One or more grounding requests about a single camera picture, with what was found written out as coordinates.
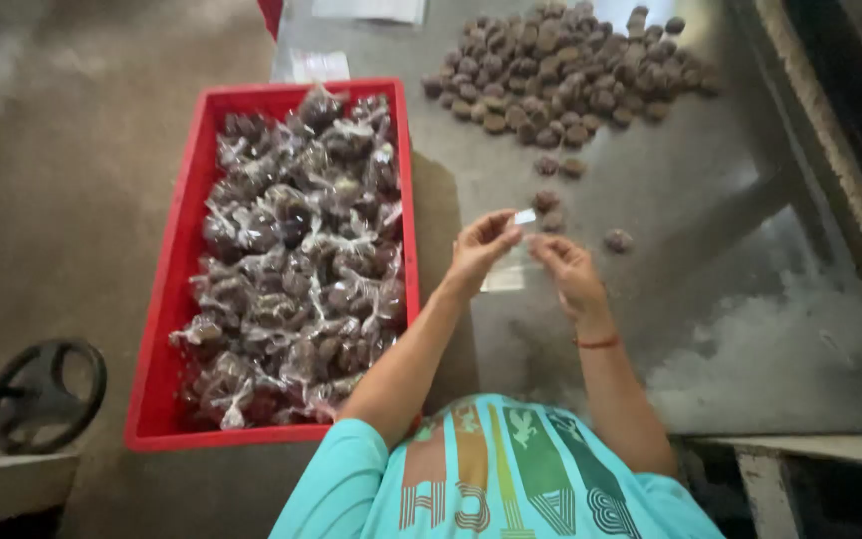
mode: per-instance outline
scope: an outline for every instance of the red string bracelet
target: red string bracelet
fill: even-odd
[[[600,350],[601,348],[617,346],[618,343],[621,342],[621,337],[615,333],[612,337],[606,338],[605,340],[599,340],[597,342],[581,342],[576,338],[572,339],[571,342],[573,342],[577,348],[582,348],[584,350]]]

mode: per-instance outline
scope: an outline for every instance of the turquoise t-shirt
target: turquoise t-shirt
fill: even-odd
[[[634,474],[577,417],[462,399],[388,455],[367,423],[331,428],[270,538],[723,537],[677,481]]]

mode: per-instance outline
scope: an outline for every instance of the hand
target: hand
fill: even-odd
[[[494,262],[521,241],[521,227],[510,225],[516,211],[488,213],[461,230],[442,288],[454,289],[465,300],[477,295]]]
[[[554,279],[560,306],[574,323],[578,338],[601,340],[616,333],[591,253],[552,234],[529,236],[528,251]]]

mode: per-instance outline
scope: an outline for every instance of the woman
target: woman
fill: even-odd
[[[402,441],[459,316],[522,240],[514,210],[454,243],[414,324],[355,388],[271,532],[278,537],[721,537],[674,476],[673,450],[618,337],[590,254],[526,240],[574,324],[591,431],[499,395],[461,399]]]

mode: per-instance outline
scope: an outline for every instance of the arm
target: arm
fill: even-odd
[[[617,335],[604,286],[591,255],[560,236],[535,235],[534,258],[555,279],[561,307],[580,342],[605,342]],[[644,389],[637,382],[624,346],[580,350],[587,407],[594,431],[631,471],[674,477],[677,461]]]
[[[521,240],[506,227],[514,210],[485,215],[461,230],[451,267],[418,319],[368,371],[338,415],[368,423],[393,447],[418,414],[458,317],[477,294],[491,265]]]

